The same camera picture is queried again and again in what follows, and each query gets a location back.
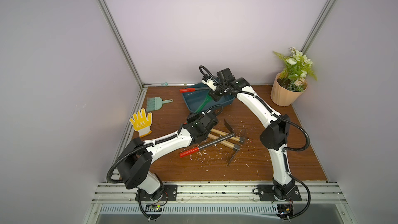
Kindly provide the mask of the speckled black metal hoe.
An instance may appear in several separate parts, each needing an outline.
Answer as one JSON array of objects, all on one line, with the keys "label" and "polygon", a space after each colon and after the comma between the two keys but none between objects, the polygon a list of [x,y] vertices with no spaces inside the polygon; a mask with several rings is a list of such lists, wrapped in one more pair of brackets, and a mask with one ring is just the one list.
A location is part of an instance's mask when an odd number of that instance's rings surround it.
[{"label": "speckled black metal hoe", "polygon": [[197,91],[212,91],[212,89],[209,87],[201,87],[201,88],[184,88],[179,90],[180,93],[190,93]]}]

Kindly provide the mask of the green metal hoe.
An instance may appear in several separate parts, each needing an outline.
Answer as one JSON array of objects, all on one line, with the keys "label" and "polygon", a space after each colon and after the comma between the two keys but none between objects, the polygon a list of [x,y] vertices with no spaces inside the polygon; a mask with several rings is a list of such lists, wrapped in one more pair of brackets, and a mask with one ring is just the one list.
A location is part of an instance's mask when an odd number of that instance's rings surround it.
[{"label": "green metal hoe", "polygon": [[209,95],[209,94],[207,94],[206,96],[205,96],[205,99],[204,99],[204,101],[201,103],[201,105],[195,110],[195,113],[200,113],[204,108],[205,108],[205,106],[208,104],[208,103],[210,103],[211,101],[213,101],[213,98]]}]

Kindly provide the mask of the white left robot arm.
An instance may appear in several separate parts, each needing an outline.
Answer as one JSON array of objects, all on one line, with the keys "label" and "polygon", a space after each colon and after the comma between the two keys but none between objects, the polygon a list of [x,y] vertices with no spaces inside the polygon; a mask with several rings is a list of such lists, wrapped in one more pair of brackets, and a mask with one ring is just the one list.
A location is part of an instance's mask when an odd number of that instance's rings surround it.
[{"label": "white left robot arm", "polygon": [[159,177],[150,172],[151,165],[175,150],[205,141],[219,123],[219,113],[208,110],[193,114],[177,131],[157,139],[133,139],[107,172],[106,182],[124,183],[126,189],[137,188],[149,195],[159,194],[164,186]]}]

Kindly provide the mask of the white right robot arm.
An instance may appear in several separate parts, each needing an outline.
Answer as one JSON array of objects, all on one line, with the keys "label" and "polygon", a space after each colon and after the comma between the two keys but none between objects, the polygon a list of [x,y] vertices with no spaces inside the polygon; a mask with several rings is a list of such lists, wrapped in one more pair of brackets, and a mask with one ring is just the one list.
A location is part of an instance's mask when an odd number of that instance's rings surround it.
[{"label": "white right robot arm", "polygon": [[[210,88],[209,95],[218,101],[224,95],[232,95],[245,104],[260,120],[264,131],[260,141],[268,149],[273,166],[274,194],[283,201],[287,194],[294,190],[298,181],[290,172],[287,151],[301,152],[309,148],[310,137],[298,124],[292,122],[287,115],[281,115],[271,108],[244,78],[236,79],[229,68],[221,70],[215,77],[207,68],[200,66],[203,75],[202,83]],[[290,127],[300,130],[305,137],[305,144],[300,148],[287,145]]]}]

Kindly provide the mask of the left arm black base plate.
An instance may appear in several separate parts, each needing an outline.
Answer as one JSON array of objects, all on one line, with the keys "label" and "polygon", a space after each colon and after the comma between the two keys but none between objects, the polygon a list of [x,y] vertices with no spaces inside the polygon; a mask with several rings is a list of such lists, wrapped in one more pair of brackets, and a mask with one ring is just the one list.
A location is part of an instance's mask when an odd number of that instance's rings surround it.
[{"label": "left arm black base plate", "polygon": [[178,186],[175,184],[162,185],[153,194],[149,194],[148,192],[139,189],[137,191],[135,201],[143,201],[143,202],[172,201],[173,202],[176,201],[177,192],[178,192]]}]

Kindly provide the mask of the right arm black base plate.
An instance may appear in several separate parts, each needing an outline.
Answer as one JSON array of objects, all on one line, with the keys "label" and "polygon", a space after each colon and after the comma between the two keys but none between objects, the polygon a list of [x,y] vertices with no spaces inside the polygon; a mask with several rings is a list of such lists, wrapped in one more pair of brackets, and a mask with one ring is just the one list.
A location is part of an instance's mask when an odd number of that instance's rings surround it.
[{"label": "right arm black base plate", "polygon": [[302,201],[299,189],[295,184],[281,185],[258,185],[258,194],[260,201],[276,201],[276,202],[289,202],[289,201]]}]

